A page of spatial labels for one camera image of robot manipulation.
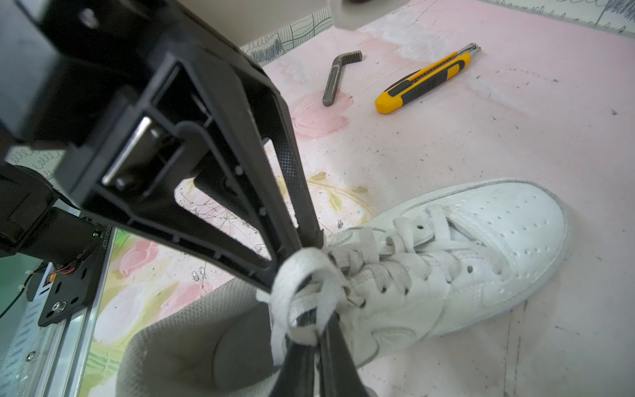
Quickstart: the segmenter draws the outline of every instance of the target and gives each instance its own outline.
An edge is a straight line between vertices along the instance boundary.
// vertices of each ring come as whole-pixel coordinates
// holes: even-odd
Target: white sneaker
[[[360,367],[527,299],[556,272],[569,233],[563,205],[531,182],[424,194],[330,236],[335,266],[315,248],[294,254],[267,297],[270,313],[234,279],[145,328],[126,348],[117,395],[268,397],[284,335],[314,344],[336,307]],[[296,293],[308,274],[313,282]],[[297,327],[293,319],[312,309],[317,323]]]
[[[345,290],[337,313],[355,364],[508,311],[553,276],[569,234],[564,206],[552,193],[505,179],[424,194],[330,236],[329,256],[347,279],[334,278]],[[294,261],[284,263],[276,283],[290,271],[285,267],[298,267]],[[302,276],[278,288],[289,296]],[[332,313],[337,302],[318,296],[318,289],[310,285],[295,294],[291,320],[320,306],[323,316]],[[274,284],[272,350],[279,362],[280,335],[305,344],[311,338],[294,337],[293,321],[284,324],[288,309],[274,300],[277,293]]]

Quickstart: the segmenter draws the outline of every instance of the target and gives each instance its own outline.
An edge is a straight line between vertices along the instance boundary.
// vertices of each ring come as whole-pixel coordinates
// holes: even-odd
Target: shoelace loop
[[[381,249],[373,229],[365,227],[358,231],[359,243],[333,247],[328,250],[328,257],[316,248],[305,248],[282,265],[271,297],[258,294],[259,300],[269,301],[270,305],[274,364],[281,365],[284,361],[285,335],[293,342],[315,346],[338,305],[347,301],[359,308],[366,305],[366,300],[349,283],[362,271],[372,273],[381,293],[394,283],[403,295],[408,295],[412,276],[427,281],[435,267],[452,283],[462,270],[460,259],[454,255],[456,252],[476,253],[491,264],[495,274],[502,274],[509,266],[500,252],[485,247],[480,241],[452,240],[449,222],[466,234],[470,227],[461,225],[460,217],[451,208],[432,205],[425,212],[427,216],[417,221],[395,218],[395,230]],[[298,291],[309,276],[311,282]],[[316,310],[315,324],[298,326],[296,319],[313,309]]]

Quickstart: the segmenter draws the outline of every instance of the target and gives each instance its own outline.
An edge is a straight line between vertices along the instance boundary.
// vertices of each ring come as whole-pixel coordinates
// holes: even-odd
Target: yellow leaf pattern
[[[278,189],[280,189],[280,194],[282,194],[282,197],[285,197],[289,192],[286,189],[286,184],[284,182],[284,178],[283,177],[276,177],[276,182],[278,184]]]
[[[313,182],[319,182],[320,180],[324,180],[326,179],[326,172],[317,173],[309,179],[311,179]]]
[[[333,192],[328,193],[328,204],[335,212],[339,212],[344,209],[344,205],[342,205],[342,199],[340,199],[340,196],[337,196]]]
[[[368,193],[368,189],[363,186],[357,186],[357,187],[353,187],[351,189],[351,192],[357,193],[357,194],[364,194],[364,193]]]

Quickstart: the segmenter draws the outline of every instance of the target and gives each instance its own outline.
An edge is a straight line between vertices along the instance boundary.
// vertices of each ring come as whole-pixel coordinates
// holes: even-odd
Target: scribble pattern
[[[333,26],[331,10],[324,8],[274,33],[252,41],[241,49],[261,66],[266,65],[331,26]]]

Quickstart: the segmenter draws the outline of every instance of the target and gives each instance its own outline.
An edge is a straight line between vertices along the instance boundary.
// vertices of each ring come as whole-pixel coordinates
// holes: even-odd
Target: painted flower
[[[133,271],[149,264],[157,257],[159,245],[142,238],[131,246],[119,261],[119,272],[128,277]]]
[[[314,92],[300,99],[291,112],[291,121],[296,135],[308,139],[322,138],[349,125],[349,118],[342,114],[353,104],[353,97],[338,91],[335,103],[322,104],[323,92]]]

